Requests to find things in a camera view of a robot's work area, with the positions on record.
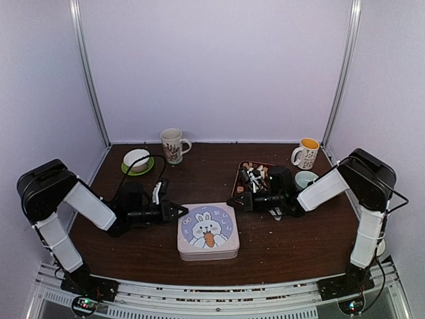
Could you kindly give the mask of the aluminium frame post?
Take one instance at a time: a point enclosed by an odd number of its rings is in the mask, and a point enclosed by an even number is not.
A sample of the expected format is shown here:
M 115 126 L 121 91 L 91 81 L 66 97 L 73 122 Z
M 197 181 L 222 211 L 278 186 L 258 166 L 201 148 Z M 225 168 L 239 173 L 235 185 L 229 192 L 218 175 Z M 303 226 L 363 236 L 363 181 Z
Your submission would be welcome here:
M 82 16 L 81 16 L 81 10 L 80 10 L 80 1 L 70 0 L 69 4 L 70 4 L 70 14 L 72 17 L 72 23 L 74 26 L 74 32 L 76 35 L 76 41 L 77 41 L 78 51 L 80 55 L 80 61 L 82 65 L 84 83 L 86 85 L 86 90 L 88 93 L 90 105 L 94 113 L 96 125 L 102 137 L 103 144 L 105 145 L 106 148 L 110 148 L 112 144 L 107 133 L 102 111 L 100 109 L 98 95 L 97 95 L 95 84 L 94 84 L 94 77 L 92 75 L 92 70 L 90 67 L 90 61 L 89 61 L 88 51 L 86 47 L 86 39 L 84 35 L 84 25 L 83 25 Z
M 363 2 L 361 0 L 352 0 L 351 2 L 351 13 L 349 17 L 345 48 L 343 52 L 343 60 L 339 71 L 339 77 L 331 105 L 331 111 L 329 113 L 327 125 L 321 143 L 323 149 L 329 147 L 331 135 L 333 133 L 341 103 L 343 101 L 343 95 L 345 93 L 349 71 L 355 54 L 355 47 L 359 34 L 362 4 Z

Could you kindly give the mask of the white ceramic bowl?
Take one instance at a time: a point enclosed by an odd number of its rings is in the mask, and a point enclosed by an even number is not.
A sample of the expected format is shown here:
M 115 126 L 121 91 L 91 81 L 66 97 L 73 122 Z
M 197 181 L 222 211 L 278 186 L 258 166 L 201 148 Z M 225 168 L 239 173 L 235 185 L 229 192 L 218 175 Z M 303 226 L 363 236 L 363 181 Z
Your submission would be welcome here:
M 124 164 L 130 171 L 141 173 L 149 167 L 150 153 L 145 149 L 134 149 L 124 156 Z

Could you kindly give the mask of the white cup near base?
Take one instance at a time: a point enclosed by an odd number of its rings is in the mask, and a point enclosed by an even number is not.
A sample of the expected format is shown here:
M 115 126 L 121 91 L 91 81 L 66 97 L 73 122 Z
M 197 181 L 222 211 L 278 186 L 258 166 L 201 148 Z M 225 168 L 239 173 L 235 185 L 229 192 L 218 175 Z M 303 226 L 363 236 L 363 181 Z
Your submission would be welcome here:
M 381 256 L 381 255 L 383 255 L 384 254 L 384 252 L 385 252 L 385 250 L 386 250 L 386 243 L 385 243 L 385 240 L 384 239 L 382 239 L 380 242 L 379 242 L 379 244 L 377 245 L 377 252 L 376 252 L 376 256 Z

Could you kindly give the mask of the green saucer plate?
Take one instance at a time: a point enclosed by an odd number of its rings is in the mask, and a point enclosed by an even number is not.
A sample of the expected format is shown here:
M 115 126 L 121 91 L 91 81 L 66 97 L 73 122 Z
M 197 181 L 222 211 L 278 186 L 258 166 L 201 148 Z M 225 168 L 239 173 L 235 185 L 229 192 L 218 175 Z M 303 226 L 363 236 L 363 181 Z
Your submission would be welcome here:
M 136 176 L 147 173 L 154 165 L 154 159 L 147 156 L 136 156 L 132 159 L 126 159 L 122 162 L 121 169 L 128 175 Z

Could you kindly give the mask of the red chocolate tray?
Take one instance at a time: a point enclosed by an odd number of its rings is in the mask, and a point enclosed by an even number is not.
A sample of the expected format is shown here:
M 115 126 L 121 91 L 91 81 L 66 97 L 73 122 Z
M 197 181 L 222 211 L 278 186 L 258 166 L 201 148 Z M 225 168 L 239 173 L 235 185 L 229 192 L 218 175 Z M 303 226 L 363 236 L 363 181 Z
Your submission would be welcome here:
M 240 195 L 244 191 L 254 193 L 270 188 L 268 170 L 273 164 L 258 161 L 242 161 L 236 170 L 232 197 Z

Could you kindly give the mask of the front aluminium rail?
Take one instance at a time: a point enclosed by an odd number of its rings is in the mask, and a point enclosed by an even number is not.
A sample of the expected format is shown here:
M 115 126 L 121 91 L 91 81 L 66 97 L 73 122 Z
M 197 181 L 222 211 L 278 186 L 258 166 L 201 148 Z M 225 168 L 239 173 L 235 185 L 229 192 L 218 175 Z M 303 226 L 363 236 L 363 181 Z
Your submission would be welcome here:
M 374 287 L 329 300 L 317 279 L 246 286 L 179 286 L 119 280 L 112 302 L 89 318 L 351 318 L 348 307 L 365 301 L 360 318 L 411 318 L 392 262 L 371 268 Z

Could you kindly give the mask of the white handled tongs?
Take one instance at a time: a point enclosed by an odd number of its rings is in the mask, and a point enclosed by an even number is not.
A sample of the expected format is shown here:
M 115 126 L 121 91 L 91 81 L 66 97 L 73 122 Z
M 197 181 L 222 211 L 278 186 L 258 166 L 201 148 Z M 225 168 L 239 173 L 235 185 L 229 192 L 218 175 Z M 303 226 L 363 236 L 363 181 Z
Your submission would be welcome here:
M 254 173 L 253 171 L 248 171 L 247 176 L 247 186 L 246 193 L 250 195 L 252 201 L 252 210 L 253 211 L 268 211 L 270 215 L 276 220 L 281 221 L 282 212 L 278 207 L 271 207 L 268 203 L 261 203 L 260 201 L 266 201 L 270 195 L 270 190 L 266 185 L 264 179 L 261 176 L 261 173 Z

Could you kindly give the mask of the seashell coral mug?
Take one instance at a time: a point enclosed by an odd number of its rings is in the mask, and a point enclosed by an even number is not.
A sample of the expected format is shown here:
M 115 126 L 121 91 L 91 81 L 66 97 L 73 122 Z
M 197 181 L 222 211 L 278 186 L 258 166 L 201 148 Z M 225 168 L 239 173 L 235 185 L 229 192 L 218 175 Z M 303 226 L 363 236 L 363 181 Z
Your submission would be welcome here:
M 176 128 L 168 128 L 160 134 L 165 158 L 171 165 L 183 161 L 183 155 L 191 151 L 192 143 L 183 137 L 183 132 Z

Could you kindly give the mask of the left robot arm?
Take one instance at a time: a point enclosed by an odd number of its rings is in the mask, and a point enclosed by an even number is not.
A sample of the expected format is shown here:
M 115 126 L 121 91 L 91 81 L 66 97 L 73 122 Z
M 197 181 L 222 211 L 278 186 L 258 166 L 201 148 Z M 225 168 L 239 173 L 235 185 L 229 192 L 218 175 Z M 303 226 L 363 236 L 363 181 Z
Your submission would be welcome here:
M 139 225 L 170 223 L 189 212 L 163 198 L 168 184 L 167 179 L 160 177 L 153 193 L 148 195 L 142 183 L 123 179 L 113 198 L 105 200 L 61 160 L 54 159 L 23 174 L 17 181 L 17 192 L 25 217 L 64 272 L 64 282 L 81 295 L 89 295 L 98 284 L 64 229 L 58 208 L 71 207 L 117 238 Z

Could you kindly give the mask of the right aluminium frame post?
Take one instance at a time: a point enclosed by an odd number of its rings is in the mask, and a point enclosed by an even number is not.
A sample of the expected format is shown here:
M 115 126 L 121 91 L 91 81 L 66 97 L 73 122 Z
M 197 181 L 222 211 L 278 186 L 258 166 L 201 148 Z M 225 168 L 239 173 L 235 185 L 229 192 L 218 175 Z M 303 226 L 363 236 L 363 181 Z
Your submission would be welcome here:
M 349 71 L 355 54 L 355 47 L 359 34 L 362 4 L 363 2 L 361 0 L 352 0 L 351 2 L 351 13 L 349 17 L 345 48 L 343 52 L 343 60 L 339 71 L 339 77 L 331 105 L 331 111 L 329 113 L 327 125 L 321 143 L 323 149 L 329 147 L 331 135 L 333 133 L 341 103 L 343 101 L 343 95 L 345 93 Z

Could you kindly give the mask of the bunny tin lid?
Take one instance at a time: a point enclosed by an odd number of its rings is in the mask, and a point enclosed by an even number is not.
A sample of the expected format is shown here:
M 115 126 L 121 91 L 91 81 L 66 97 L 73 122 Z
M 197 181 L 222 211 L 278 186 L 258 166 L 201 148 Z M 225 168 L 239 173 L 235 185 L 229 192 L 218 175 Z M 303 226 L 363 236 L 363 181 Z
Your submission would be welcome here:
M 178 251 L 240 248 L 235 211 L 226 203 L 185 204 L 189 212 L 178 220 Z

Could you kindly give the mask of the yellow inside floral mug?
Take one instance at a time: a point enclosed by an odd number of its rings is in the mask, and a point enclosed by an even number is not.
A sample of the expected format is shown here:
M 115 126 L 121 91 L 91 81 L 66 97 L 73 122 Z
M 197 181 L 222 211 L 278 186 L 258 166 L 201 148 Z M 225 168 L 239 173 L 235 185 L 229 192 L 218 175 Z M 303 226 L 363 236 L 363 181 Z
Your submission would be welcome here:
M 292 165 L 302 170 L 310 170 L 315 163 L 319 147 L 319 142 L 312 138 L 301 139 L 299 146 L 292 152 Z

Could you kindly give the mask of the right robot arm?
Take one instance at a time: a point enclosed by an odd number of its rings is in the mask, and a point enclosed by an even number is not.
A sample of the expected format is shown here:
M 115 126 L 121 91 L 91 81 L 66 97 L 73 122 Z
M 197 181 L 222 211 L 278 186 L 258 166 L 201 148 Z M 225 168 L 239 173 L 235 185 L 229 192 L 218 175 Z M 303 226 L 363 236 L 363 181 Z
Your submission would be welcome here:
M 361 219 L 350 261 L 341 277 L 346 293 L 356 292 L 383 241 L 389 203 L 396 193 L 396 173 L 387 164 L 357 148 L 334 165 L 325 175 L 310 181 L 305 188 L 296 185 L 290 170 L 275 165 L 268 170 L 269 187 L 244 191 L 226 201 L 226 206 L 245 213 L 279 209 L 284 215 L 302 217 L 321 204 L 349 190 L 357 198 Z

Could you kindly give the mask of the tin box with dividers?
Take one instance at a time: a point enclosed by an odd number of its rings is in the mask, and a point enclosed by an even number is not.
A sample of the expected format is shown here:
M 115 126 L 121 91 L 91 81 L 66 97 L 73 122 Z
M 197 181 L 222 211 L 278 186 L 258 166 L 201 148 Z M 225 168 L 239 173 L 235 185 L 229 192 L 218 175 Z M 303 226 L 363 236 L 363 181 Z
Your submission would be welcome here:
M 219 261 L 233 259 L 238 256 L 238 249 L 231 251 L 216 251 L 214 249 L 200 251 L 179 252 L 180 258 L 183 261 Z

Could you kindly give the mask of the grey blue small bowl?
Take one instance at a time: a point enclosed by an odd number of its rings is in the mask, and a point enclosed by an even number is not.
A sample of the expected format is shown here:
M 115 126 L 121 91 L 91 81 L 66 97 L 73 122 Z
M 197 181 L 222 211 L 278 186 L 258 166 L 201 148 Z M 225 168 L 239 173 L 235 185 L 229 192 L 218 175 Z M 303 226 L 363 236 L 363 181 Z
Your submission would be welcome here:
M 294 180 L 298 190 L 305 189 L 310 183 L 313 183 L 319 176 L 312 171 L 299 171 Z

